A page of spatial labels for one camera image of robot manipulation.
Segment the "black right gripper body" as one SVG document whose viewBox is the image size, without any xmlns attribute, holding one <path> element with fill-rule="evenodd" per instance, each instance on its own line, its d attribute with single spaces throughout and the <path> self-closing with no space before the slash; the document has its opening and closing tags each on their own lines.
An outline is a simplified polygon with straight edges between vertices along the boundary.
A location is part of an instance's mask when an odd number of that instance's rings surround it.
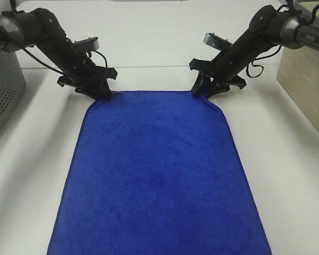
<svg viewBox="0 0 319 255">
<path fill-rule="evenodd" d="M 209 77 L 209 85 L 213 80 L 235 85 L 239 88 L 246 86 L 244 79 L 238 77 L 249 63 L 258 55 L 268 51 L 271 43 L 262 36 L 246 30 L 231 47 L 219 52 L 211 61 L 192 59 L 189 63 L 191 70 L 202 71 Z"/>
</svg>

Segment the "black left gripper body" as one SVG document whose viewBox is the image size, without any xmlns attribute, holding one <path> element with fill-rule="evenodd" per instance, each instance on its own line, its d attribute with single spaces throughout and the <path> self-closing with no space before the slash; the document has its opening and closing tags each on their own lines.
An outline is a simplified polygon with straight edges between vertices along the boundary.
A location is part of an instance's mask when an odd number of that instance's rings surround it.
<svg viewBox="0 0 319 255">
<path fill-rule="evenodd" d="M 69 38 L 49 39 L 38 45 L 63 75 L 58 79 L 60 86 L 71 86 L 76 92 L 110 92 L 107 80 L 115 80 L 117 71 L 112 67 L 101 67 L 92 60 L 92 52 L 75 46 Z"/>
</svg>

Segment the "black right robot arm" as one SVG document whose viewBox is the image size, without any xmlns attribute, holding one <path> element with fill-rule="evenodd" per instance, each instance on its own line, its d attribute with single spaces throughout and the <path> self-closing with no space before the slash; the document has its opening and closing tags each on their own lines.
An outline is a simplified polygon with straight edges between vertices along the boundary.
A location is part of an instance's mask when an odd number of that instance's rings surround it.
<svg viewBox="0 0 319 255">
<path fill-rule="evenodd" d="M 312 10 L 310 17 L 304 18 L 292 4 L 287 11 L 280 12 L 271 5 L 258 10 L 250 21 L 248 29 L 234 42 L 207 33 L 204 44 L 219 50 L 211 61 L 192 59 L 191 70 L 197 70 L 198 76 L 191 88 L 193 95 L 204 90 L 211 96 L 227 92 L 230 86 L 240 89 L 246 86 L 238 73 L 249 69 L 260 54 L 272 47 L 298 49 L 302 46 L 319 51 L 319 25 L 315 24 L 319 4 Z"/>
</svg>

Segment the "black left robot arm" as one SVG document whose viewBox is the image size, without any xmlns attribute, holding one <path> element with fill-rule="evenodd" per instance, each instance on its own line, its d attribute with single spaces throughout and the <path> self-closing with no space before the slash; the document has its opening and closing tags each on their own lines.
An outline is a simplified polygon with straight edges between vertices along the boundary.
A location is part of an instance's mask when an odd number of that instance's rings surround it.
<svg viewBox="0 0 319 255">
<path fill-rule="evenodd" d="M 30 55 L 29 47 L 37 47 L 55 65 L 52 70 L 60 74 L 57 83 L 61 87 L 74 87 L 77 93 L 94 100 L 112 99 L 107 81 L 116 79 L 117 71 L 91 60 L 91 54 L 98 53 L 97 37 L 72 41 L 54 13 L 45 8 L 2 12 L 0 49 L 8 53 L 23 50 Z"/>
</svg>

